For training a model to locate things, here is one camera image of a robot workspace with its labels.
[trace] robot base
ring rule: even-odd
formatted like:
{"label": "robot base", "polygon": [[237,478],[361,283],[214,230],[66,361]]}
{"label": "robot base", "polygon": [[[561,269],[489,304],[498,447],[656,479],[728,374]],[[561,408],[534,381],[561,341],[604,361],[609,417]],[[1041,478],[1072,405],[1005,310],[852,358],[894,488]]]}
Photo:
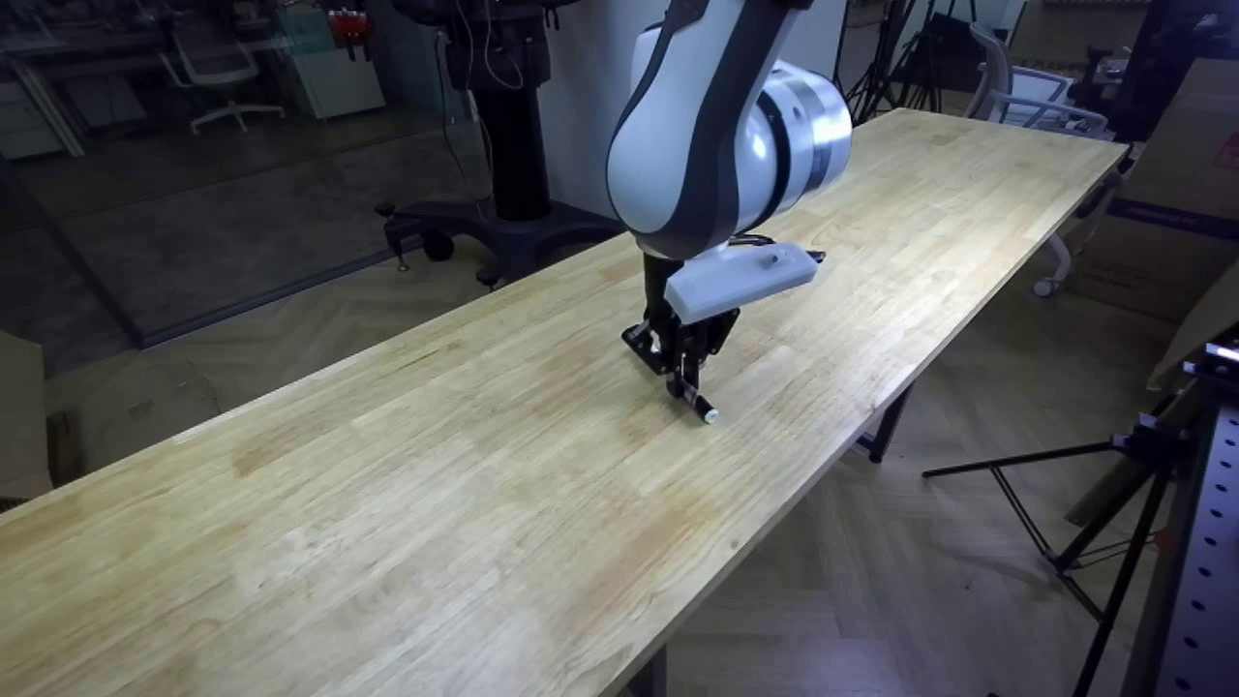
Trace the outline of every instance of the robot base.
{"label": "robot base", "polygon": [[387,250],[400,259],[413,250],[410,239],[419,239],[428,259],[450,259],[455,252],[453,237],[481,239],[494,255],[477,270],[484,287],[514,283],[566,250],[601,243],[621,232],[617,221],[570,207],[550,207],[550,215],[534,221],[505,221],[489,208],[489,201],[421,201],[404,208],[381,207],[381,219],[387,219]]}

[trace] wood grain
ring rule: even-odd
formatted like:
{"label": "wood grain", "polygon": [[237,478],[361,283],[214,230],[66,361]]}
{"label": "wood grain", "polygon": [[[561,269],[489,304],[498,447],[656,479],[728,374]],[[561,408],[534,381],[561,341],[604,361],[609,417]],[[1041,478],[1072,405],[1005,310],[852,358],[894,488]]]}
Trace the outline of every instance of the wood grain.
{"label": "wood grain", "polygon": [[0,692],[601,692],[1114,166],[894,114],[765,224],[823,275],[748,310],[696,428],[621,348],[630,239],[0,518]]}

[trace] table leg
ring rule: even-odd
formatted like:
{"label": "table leg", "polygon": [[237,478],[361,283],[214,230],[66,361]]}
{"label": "table leg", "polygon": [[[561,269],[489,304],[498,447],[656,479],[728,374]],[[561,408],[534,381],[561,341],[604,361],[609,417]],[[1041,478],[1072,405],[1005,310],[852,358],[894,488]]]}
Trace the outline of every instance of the table leg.
{"label": "table leg", "polygon": [[872,463],[872,465],[881,465],[910,392],[912,392],[912,389],[906,389],[906,392],[885,408],[876,439],[858,439],[858,448],[866,448],[866,463]]}
{"label": "table leg", "polygon": [[667,697],[667,649],[626,681],[630,697]]}

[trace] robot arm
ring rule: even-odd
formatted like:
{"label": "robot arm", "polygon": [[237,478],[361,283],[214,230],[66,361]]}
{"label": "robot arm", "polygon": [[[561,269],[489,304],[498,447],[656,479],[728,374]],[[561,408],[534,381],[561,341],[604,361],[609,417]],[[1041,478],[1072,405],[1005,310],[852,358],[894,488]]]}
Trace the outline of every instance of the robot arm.
{"label": "robot arm", "polygon": [[609,154],[613,207],[646,255],[646,319],[625,341],[702,417],[714,408],[696,374],[741,305],[817,275],[805,250],[745,232],[840,177],[852,154],[840,94],[776,63],[810,3],[670,0],[635,52],[635,94]]}

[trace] chair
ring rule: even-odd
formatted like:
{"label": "chair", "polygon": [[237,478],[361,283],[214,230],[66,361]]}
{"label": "chair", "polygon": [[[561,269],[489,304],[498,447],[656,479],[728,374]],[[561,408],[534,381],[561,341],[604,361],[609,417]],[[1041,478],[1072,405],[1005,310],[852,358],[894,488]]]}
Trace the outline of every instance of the chair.
{"label": "chair", "polygon": [[237,121],[237,131],[248,131],[244,115],[277,115],[285,121],[284,106],[241,106],[237,88],[244,82],[258,77],[258,63],[244,43],[224,37],[215,23],[186,20],[172,32],[172,47],[177,52],[159,53],[172,82],[186,94],[215,94],[224,99],[222,109],[200,114],[191,121],[191,131],[196,136],[214,121]]}
{"label": "chair", "polygon": [[[1112,141],[1107,115],[1067,106],[1072,77],[1010,65],[1005,47],[988,29],[973,23],[968,32],[985,52],[985,74],[968,106],[973,121]],[[1052,255],[1052,270],[1034,283],[1041,297],[1072,275],[1072,252],[1059,232],[1052,232],[1045,250]]]}

